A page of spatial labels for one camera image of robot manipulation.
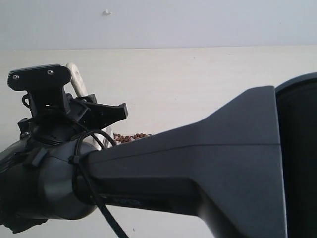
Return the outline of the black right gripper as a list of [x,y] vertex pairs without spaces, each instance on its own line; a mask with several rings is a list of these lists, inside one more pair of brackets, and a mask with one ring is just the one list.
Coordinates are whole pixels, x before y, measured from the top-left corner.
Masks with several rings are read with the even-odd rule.
[[[99,104],[94,94],[73,98],[66,94],[70,111],[68,113],[49,109],[36,117],[23,118],[18,122],[20,136],[29,135],[34,141],[45,146],[58,146],[80,136],[83,132],[102,130],[128,117],[125,103],[118,106]],[[28,94],[22,97],[26,104]]]

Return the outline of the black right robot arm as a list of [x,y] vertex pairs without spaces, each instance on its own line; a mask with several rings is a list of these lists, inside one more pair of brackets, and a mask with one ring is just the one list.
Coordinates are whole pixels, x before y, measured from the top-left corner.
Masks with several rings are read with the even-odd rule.
[[251,88],[207,118],[105,150],[88,134],[24,138],[0,155],[0,223],[14,233],[107,205],[200,217],[216,238],[317,235],[317,75]]

